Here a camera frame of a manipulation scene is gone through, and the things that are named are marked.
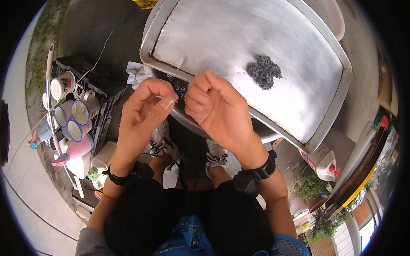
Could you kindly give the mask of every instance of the zipper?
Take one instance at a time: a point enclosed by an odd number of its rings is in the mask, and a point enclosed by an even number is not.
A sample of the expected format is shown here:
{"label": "zipper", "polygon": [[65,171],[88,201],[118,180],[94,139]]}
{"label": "zipper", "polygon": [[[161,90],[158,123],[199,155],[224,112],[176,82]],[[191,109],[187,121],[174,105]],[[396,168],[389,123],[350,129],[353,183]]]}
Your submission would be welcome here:
{"label": "zipper", "polygon": [[197,246],[198,244],[199,244],[199,242],[198,242],[198,239],[196,238],[196,235],[197,235],[197,226],[195,225],[195,226],[192,226],[192,233],[193,233],[193,235],[194,235],[194,237],[192,238],[192,244],[194,245],[194,246]]}

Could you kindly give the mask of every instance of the brick wall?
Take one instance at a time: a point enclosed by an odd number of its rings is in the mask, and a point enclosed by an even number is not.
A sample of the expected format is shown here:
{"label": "brick wall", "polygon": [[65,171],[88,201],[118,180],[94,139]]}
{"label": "brick wall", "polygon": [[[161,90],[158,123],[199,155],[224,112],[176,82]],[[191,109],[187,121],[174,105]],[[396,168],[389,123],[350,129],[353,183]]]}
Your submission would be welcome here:
{"label": "brick wall", "polygon": [[331,238],[309,242],[309,247],[312,256],[336,256]]}
{"label": "brick wall", "polygon": [[363,222],[369,221],[369,215],[371,214],[370,207],[367,203],[366,197],[367,196],[364,196],[362,203],[352,212],[359,227],[362,227]]}

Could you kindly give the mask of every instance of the gray sleeve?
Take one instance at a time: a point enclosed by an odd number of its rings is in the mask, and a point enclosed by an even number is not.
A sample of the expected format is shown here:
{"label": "gray sleeve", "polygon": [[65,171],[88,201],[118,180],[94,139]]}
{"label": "gray sleeve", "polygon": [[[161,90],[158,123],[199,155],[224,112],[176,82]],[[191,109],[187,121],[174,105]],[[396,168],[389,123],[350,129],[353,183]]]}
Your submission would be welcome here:
{"label": "gray sleeve", "polygon": [[83,228],[75,250],[76,256],[106,256],[114,255],[105,241],[104,234],[93,228]]}

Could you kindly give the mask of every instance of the hand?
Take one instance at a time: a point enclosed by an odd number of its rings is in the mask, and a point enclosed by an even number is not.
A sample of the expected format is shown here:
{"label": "hand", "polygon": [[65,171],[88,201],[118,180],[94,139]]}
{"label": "hand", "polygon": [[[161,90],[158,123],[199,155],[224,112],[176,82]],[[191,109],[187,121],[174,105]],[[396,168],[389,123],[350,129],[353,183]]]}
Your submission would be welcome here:
{"label": "hand", "polygon": [[260,168],[268,152],[252,129],[246,99],[225,79],[207,70],[195,76],[185,96],[185,113],[244,169]]}
{"label": "hand", "polygon": [[112,173],[113,168],[116,172],[124,169],[121,174],[128,175],[152,132],[166,119],[177,99],[169,82],[149,77],[140,84],[123,106]]}

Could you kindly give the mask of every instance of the shoe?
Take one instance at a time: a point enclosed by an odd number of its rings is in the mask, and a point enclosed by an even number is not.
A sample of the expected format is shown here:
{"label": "shoe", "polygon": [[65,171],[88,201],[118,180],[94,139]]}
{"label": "shoe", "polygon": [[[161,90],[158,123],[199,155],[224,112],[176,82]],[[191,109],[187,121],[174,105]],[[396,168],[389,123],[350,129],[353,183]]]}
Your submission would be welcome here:
{"label": "shoe", "polygon": [[223,147],[221,147],[220,145],[218,145],[218,143],[216,143],[213,140],[206,139],[206,143],[208,144],[209,152],[206,153],[207,162],[205,166],[205,172],[206,172],[206,175],[212,181],[214,181],[214,178],[209,173],[209,168],[221,166],[224,170],[226,170],[226,168],[228,168],[228,161],[227,161],[228,151],[224,149]]}
{"label": "shoe", "polygon": [[169,124],[165,119],[153,132],[149,143],[150,153],[162,156],[164,152],[172,157],[175,162],[179,158],[179,149],[169,136]]}

